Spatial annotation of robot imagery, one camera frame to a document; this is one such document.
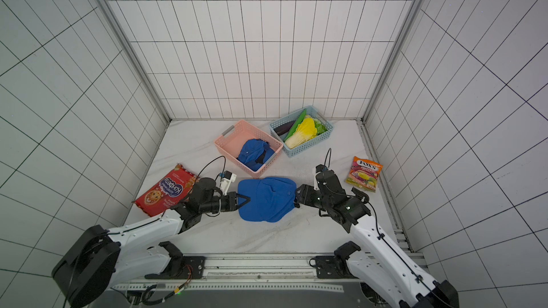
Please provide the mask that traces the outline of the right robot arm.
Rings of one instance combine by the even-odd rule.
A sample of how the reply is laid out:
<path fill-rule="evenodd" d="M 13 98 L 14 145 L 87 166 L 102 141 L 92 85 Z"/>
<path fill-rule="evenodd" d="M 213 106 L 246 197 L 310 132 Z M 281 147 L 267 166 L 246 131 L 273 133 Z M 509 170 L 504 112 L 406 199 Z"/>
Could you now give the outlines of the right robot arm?
<path fill-rule="evenodd" d="M 313 185 L 295 191 L 295 203 L 317 208 L 350 236 L 334 253 L 341 275 L 358 278 L 390 307 L 459 307 L 453 285 L 437 281 L 381 228 L 365 192 L 353 188 L 347 194 L 326 165 L 317 165 L 313 178 Z"/>

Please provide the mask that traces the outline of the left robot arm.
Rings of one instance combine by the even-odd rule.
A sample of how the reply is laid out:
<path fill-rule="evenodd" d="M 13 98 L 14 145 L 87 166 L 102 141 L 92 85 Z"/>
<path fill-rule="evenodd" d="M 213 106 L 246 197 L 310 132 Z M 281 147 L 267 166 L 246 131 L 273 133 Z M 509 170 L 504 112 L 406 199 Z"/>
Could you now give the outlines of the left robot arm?
<path fill-rule="evenodd" d="M 204 214 L 233 212 L 251 199 L 229 191 L 231 181 L 218 185 L 201 178 L 186 198 L 151 218 L 105 229 L 84 231 L 54 266 L 51 276 L 71 307 L 85 307 L 104 291 L 138 277 L 176 279 L 194 267 L 170 239 L 197 225 Z"/>

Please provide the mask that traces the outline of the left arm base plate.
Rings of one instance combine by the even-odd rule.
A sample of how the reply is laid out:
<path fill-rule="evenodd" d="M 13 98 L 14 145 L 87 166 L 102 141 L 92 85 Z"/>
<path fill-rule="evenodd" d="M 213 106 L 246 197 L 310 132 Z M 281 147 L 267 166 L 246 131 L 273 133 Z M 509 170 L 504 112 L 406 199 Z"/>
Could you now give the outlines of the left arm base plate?
<path fill-rule="evenodd" d="M 201 279 L 205 269 L 206 257 L 180 256 L 172 258 L 162 272 L 168 279 Z"/>

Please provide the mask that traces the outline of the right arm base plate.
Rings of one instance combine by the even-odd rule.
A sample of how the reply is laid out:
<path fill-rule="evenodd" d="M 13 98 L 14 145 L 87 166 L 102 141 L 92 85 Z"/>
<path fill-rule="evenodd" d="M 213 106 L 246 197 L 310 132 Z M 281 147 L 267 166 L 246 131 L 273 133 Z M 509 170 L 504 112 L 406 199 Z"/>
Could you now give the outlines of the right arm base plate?
<path fill-rule="evenodd" d="M 318 279 L 354 279 L 345 260 L 339 256 L 315 256 L 308 264 L 315 269 Z"/>

